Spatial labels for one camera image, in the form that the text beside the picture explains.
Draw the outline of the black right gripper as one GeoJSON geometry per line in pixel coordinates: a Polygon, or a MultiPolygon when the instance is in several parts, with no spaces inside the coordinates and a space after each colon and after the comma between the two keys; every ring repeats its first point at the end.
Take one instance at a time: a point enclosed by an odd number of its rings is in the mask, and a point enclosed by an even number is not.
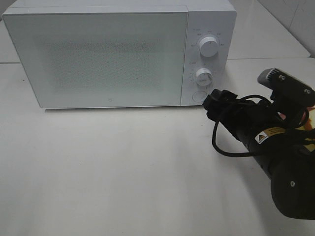
{"type": "Polygon", "coordinates": [[[280,156],[292,150],[305,150],[303,132],[297,128],[305,122],[305,106],[282,95],[272,100],[249,95],[238,98],[228,90],[214,89],[203,101],[206,116],[215,122],[214,132],[222,124],[247,149],[232,153],[214,149],[224,156],[280,156]]]}

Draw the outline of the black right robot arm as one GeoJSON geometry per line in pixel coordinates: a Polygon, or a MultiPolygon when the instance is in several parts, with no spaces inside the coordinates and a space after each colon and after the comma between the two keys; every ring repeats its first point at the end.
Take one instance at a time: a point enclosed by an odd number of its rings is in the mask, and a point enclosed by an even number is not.
{"type": "Polygon", "coordinates": [[[278,211],[286,217],[313,220],[315,217],[315,153],[307,149],[313,131],[290,127],[274,103],[260,95],[243,98],[215,89],[203,102],[208,119],[223,125],[246,152],[228,152],[216,142],[214,149],[227,157],[253,157],[270,179],[270,191],[278,211]]]}

